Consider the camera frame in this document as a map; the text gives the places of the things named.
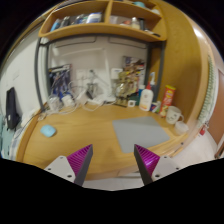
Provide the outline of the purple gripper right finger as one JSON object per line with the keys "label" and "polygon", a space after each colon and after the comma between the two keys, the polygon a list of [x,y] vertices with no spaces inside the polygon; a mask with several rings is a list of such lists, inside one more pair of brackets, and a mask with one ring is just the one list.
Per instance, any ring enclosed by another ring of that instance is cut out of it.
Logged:
{"label": "purple gripper right finger", "polygon": [[134,145],[134,156],[144,185],[180,170],[169,156],[158,156],[137,144]]}

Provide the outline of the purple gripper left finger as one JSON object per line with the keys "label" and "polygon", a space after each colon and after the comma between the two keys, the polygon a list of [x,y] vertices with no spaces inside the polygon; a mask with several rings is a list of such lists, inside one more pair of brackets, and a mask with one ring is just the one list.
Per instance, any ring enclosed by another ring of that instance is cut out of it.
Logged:
{"label": "purple gripper left finger", "polygon": [[78,186],[82,186],[92,156],[93,145],[90,144],[69,156],[58,156],[45,168],[45,171],[68,180]]}

